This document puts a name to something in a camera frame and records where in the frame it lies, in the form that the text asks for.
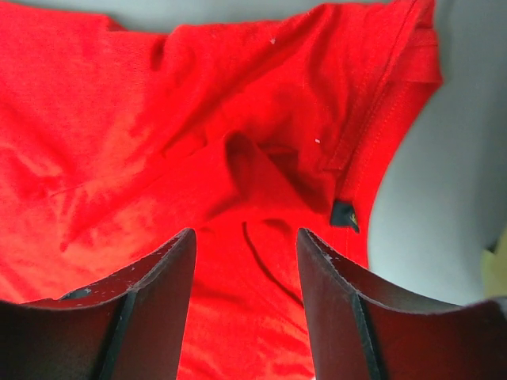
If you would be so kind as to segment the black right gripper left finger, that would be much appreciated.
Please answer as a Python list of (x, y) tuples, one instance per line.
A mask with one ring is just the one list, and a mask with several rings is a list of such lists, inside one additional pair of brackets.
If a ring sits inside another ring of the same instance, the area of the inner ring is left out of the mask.
[(59, 299), (1, 303), (3, 379), (174, 379), (196, 263), (185, 229)]

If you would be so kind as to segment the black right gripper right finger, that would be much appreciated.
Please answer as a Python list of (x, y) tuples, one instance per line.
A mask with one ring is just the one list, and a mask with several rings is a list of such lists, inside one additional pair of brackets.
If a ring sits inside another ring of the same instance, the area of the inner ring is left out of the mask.
[(465, 306), (427, 298), (306, 229), (297, 256), (316, 378), (505, 378), (505, 298)]

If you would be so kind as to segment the red t shirt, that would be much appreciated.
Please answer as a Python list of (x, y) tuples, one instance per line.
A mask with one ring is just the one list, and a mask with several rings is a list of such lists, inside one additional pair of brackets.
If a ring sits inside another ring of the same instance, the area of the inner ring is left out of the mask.
[(380, 182), (442, 81), (434, 9), (154, 34), (3, 2), (2, 298), (57, 298), (193, 228), (179, 378), (313, 378), (296, 233), (367, 264)]

